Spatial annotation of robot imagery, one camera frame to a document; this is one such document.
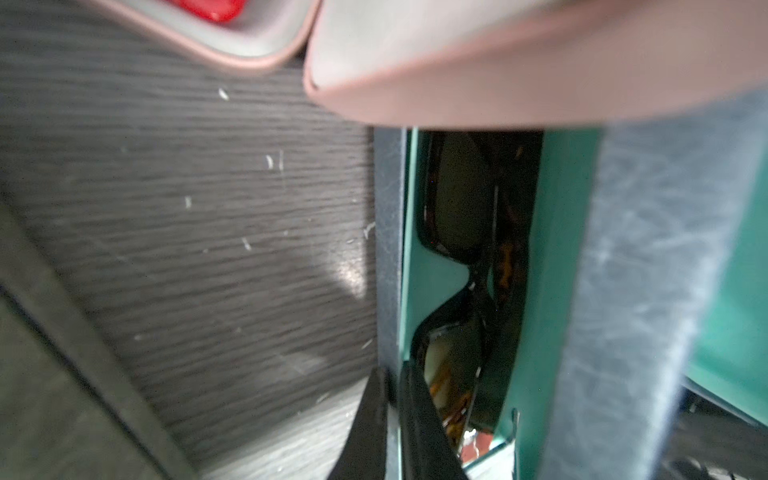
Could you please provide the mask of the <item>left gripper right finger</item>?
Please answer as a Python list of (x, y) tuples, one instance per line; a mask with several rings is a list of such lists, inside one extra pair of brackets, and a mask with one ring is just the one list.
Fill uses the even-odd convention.
[(402, 478), (462, 479), (468, 477), (451, 449), (418, 364), (403, 364), (398, 384)]

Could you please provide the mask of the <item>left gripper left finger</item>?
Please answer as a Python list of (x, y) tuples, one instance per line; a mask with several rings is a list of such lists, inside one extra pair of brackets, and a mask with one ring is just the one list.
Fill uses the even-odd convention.
[(388, 404), (388, 372), (376, 367), (366, 382), (347, 440), (328, 480), (385, 478)]

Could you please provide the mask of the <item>grey case tortoise sunglasses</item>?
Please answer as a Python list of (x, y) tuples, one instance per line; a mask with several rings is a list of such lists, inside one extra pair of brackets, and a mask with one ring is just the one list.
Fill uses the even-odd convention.
[[(603, 128), (544, 129), (519, 343), (498, 344), (455, 452), (468, 478), (763, 479), (767, 411), (694, 371), (727, 282), (766, 297), (767, 93)], [(517, 131), (504, 129), (502, 132)], [(398, 384), (420, 320), (461, 267), (420, 246), (416, 156), (427, 130), (374, 132), (386, 476), (403, 479)]]

